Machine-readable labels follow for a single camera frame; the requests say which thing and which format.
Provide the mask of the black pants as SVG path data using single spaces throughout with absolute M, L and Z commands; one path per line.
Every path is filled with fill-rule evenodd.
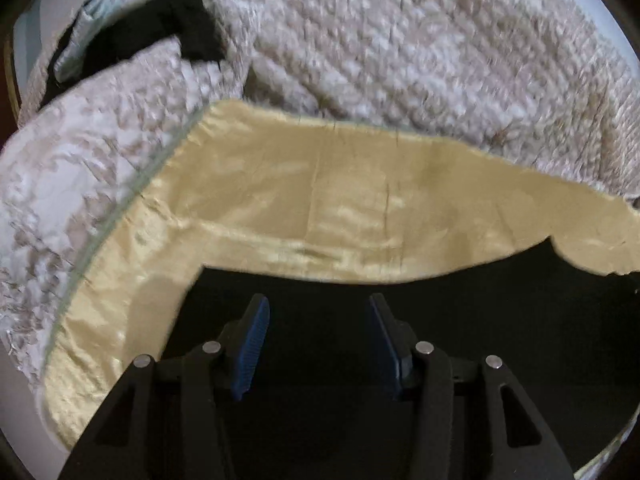
M 571 479 L 634 467 L 639 449 L 639 277 L 576 268 L 550 240 L 494 262 L 399 284 L 203 270 L 165 358 L 237 321 L 255 295 L 270 321 L 250 390 L 226 420 L 239 479 L 403 479 L 400 402 L 376 379 L 369 299 L 456 359 L 503 359 L 549 425 Z

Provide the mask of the gold satin bed sheet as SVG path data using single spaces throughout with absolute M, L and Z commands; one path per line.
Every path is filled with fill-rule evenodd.
M 43 418 L 72 448 L 130 361 L 162 353 L 206 266 L 399 283 L 545 238 L 594 273 L 639 266 L 639 216 L 619 197 L 451 139 L 218 102 L 137 176 L 78 262 Z

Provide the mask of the floral quilted comforter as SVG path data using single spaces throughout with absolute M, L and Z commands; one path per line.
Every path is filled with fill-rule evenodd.
M 174 37 L 44 97 L 29 75 L 1 153 L 1 339 L 37 387 L 79 259 L 204 106 L 451 136 L 612 194 L 639 193 L 639 76 L 575 0 L 203 0 L 224 60 Z

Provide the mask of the black garment pile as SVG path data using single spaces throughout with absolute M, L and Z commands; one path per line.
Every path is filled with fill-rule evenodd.
M 58 84 L 53 77 L 53 60 L 70 39 L 76 16 L 62 33 L 47 65 L 46 86 L 39 102 L 41 107 L 81 81 L 170 37 L 178 39 L 181 57 L 187 61 L 220 62 L 224 59 L 220 29 L 205 9 L 203 0 L 153 0 L 101 30 L 89 44 L 80 75 Z

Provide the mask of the light blue cloth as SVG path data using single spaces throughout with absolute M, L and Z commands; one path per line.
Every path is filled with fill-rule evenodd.
M 86 51 L 96 35 L 126 15 L 153 0 L 88 0 L 78 11 L 70 39 L 53 60 L 53 77 L 58 84 L 80 75 Z

